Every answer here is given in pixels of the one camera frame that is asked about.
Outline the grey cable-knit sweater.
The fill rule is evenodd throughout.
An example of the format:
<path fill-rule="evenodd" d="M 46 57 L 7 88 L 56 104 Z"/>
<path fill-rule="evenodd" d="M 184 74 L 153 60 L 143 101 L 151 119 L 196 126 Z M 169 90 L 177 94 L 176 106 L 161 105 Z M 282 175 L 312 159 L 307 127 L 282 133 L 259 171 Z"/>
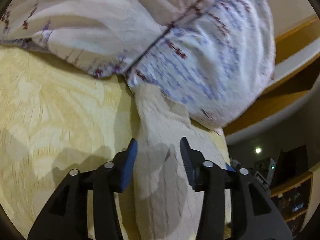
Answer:
<path fill-rule="evenodd" d="M 142 239 L 194 239 L 203 193 L 189 185 L 180 140 L 225 168 L 230 163 L 225 138 L 193 125 L 186 108 L 158 87 L 135 88 L 140 117 L 138 153 L 133 175 L 136 222 Z"/>

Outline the wooden shelf with items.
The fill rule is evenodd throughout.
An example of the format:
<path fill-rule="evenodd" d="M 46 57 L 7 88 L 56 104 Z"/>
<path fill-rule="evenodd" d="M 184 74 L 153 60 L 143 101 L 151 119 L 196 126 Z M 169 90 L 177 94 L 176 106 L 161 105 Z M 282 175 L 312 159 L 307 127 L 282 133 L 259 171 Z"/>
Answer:
<path fill-rule="evenodd" d="M 270 157 L 256 161 L 253 175 L 270 193 L 271 200 L 296 238 L 306 223 L 313 184 L 306 146 L 287 152 L 281 150 L 277 161 Z"/>

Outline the yellow patterned bedspread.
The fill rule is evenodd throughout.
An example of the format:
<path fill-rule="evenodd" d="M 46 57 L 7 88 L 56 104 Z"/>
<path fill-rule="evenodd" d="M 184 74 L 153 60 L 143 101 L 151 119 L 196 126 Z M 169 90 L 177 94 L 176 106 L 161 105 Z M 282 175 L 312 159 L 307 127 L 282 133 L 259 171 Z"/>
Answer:
<path fill-rule="evenodd" d="M 124 79 L 94 79 L 54 55 L 1 47 L 1 206 L 22 236 L 70 170 L 112 160 L 139 128 Z M 123 237 L 142 239 L 133 182 L 115 199 Z"/>

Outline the white lavender print pillow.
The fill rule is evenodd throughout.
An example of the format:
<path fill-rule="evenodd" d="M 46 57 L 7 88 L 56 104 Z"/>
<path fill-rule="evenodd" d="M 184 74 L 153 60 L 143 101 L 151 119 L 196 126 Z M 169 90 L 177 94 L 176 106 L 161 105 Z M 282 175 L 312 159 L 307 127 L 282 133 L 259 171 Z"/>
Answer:
<path fill-rule="evenodd" d="M 201 0 L 127 72 L 208 129 L 225 127 L 268 86 L 276 46 L 267 0 Z"/>

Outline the wooden headboard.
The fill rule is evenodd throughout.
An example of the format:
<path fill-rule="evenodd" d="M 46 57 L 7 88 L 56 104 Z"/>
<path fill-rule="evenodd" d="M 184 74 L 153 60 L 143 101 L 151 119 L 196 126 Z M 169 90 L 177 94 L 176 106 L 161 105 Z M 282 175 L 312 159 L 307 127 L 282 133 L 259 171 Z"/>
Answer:
<path fill-rule="evenodd" d="M 226 136 L 252 128 L 309 92 L 319 69 L 319 18 L 312 15 L 276 37 L 274 78 L 262 95 L 238 119 L 223 129 Z"/>

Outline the pink floral pillow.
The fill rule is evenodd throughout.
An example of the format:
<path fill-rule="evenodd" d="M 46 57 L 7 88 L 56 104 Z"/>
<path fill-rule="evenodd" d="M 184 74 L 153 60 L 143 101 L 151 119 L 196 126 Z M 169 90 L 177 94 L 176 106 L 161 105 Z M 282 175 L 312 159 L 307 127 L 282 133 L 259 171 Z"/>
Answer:
<path fill-rule="evenodd" d="M 12 0 L 1 44 L 51 53 L 97 78 L 125 72 L 202 0 Z"/>

